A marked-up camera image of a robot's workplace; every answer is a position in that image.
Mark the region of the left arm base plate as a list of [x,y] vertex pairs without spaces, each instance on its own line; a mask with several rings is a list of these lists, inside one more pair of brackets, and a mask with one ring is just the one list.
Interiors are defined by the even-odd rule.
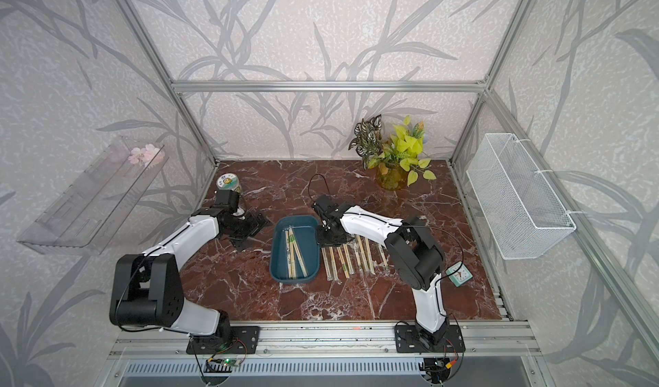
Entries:
[[193,335],[188,342],[187,354],[255,354],[259,326],[231,326],[227,335]]

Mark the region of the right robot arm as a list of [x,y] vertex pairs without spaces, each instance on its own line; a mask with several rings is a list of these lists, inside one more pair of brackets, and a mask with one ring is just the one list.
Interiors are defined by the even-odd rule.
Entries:
[[312,209],[320,219],[316,232],[320,246],[341,246],[356,236],[384,246],[396,272],[412,288],[417,326],[428,335],[444,331],[446,310],[439,289],[444,250],[424,220],[389,218],[353,203],[334,203],[327,195],[320,196]]

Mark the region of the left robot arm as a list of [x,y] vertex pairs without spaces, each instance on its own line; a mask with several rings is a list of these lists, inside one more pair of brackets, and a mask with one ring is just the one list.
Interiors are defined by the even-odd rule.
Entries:
[[218,335],[222,312],[189,301],[180,270],[209,241],[226,235],[243,250],[270,224],[261,213],[235,216],[230,210],[201,209],[161,243],[122,256],[113,278],[111,323],[124,331],[163,328],[198,337]]

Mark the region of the teal storage box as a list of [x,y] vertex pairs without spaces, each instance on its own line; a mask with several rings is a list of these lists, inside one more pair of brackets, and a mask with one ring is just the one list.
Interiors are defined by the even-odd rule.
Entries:
[[320,268],[316,239],[319,222],[311,215],[292,215],[276,223],[269,272],[281,284],[312,282]]

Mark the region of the chopstick pair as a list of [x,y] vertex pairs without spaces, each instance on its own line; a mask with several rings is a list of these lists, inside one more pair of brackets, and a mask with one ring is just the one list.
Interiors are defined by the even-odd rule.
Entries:
[[371,274],[375,274],[375,269],[374,269],[374,263],[372,260],[372,253],[371,253],[371,248],[369,244],[369,240],[364,238],[364,247],[365,247],[365,253],[366,253],[366,258],[367,258],[367,263],[368,263],[368,268]]
[[341,266],[342,266],[342,269],[343,269],[343,274],[346,277],[346,280],[348,280],[348,278],[350,277],[350,273],[349,273],[348,265],[346,265],[346,260],[345,260],[345,257],[343,255],[343,251],[340,247],[337,247],[336,250],[337,250],[337,253],[338,253],[339,258],[341,260]]
[[389,268],[389,264],[388,264],[388,259],[384,254],[384,247],[378,244],[378,249],[379,249],[379,256],[381,259],[381,266],[384,270],[387,270]]
[[338,274],[337,266],[336,266],[336,256],[335,256],[335,251],[333,247],[330,247],[328,249],[329,251],[329,260],[331,261],[331,270],[332,270],[332,277],[334,281],[339,281],[340,276]]
[[361,259],[361,263],[362,263],[362,268],[363,268],[363,270],[365,271],[365,274],[366,274],[366,273],[370,272],[370,269],[369,269],[369,264],[368,264],[368,261],[367,261],[367,256],[366,256],[366,253],[365,253],[365,249],[364,249],[363,243],[362,243],[361,238],[360,238],[359,235],[355,236],[355,240],[358,243],[358,246],[359,246],[359,249],[360,249],[360,259]]
[[353,267],[352,259],[349,253],[348,246],[346,244],[343,245],[343,251],[344,251],[344,256],[346,258],[346,264],[348,266],[348,271],[350,275],[353,275],[355,273],[355,269]]

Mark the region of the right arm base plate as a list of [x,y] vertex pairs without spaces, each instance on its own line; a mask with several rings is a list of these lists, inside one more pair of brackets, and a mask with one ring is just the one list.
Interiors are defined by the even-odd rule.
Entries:
[[447,353],[465,352],[462,328],[449,318],[434,333],[422,328],[418,323],[399,321],[394,326],[396,352],[411,353]]

